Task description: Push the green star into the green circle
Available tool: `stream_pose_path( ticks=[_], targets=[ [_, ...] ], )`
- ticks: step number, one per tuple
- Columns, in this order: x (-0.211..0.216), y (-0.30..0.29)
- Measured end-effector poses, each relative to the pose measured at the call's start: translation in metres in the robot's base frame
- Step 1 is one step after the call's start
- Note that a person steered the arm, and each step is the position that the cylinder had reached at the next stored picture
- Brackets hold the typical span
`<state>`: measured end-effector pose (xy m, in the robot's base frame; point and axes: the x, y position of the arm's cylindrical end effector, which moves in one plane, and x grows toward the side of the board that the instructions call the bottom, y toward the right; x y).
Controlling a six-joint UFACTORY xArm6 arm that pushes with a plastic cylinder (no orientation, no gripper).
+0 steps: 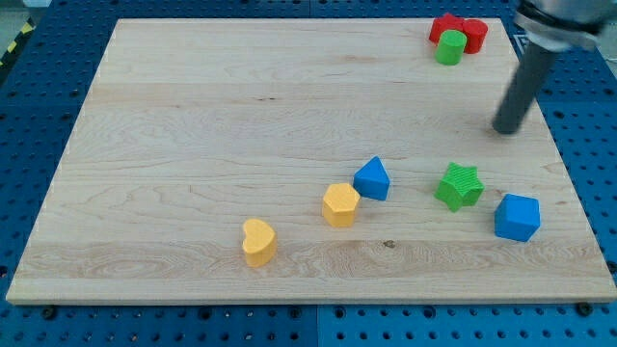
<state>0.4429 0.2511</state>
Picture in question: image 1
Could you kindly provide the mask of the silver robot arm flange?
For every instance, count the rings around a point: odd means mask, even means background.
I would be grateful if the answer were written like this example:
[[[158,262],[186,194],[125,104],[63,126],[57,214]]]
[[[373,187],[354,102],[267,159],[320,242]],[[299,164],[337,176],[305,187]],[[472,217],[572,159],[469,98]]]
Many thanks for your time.
[[[515,23],[532,37],[587,50],[616,18],[615,0],[521,0]]]

